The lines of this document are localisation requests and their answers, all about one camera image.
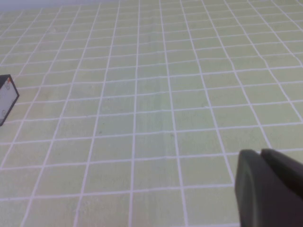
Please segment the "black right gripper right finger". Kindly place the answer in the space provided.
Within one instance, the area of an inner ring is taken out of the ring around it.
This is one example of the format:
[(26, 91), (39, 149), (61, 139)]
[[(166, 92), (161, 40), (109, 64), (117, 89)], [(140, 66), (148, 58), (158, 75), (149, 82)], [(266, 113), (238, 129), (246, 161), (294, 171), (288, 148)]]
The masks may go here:
[(261, 156), (276, 176), (297, 195), (303, 194), (303, 165), (273, 149), (262, 149)]

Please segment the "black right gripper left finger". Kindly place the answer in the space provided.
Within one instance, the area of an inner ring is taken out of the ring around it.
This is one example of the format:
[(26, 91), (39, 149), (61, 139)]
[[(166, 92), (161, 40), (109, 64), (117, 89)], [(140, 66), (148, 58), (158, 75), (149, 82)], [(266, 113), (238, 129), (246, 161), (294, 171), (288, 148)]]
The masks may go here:
[(301, 227), (303, 195), (286, 187), (251, 149), (238, 156), (235, 195), (242, 227)]

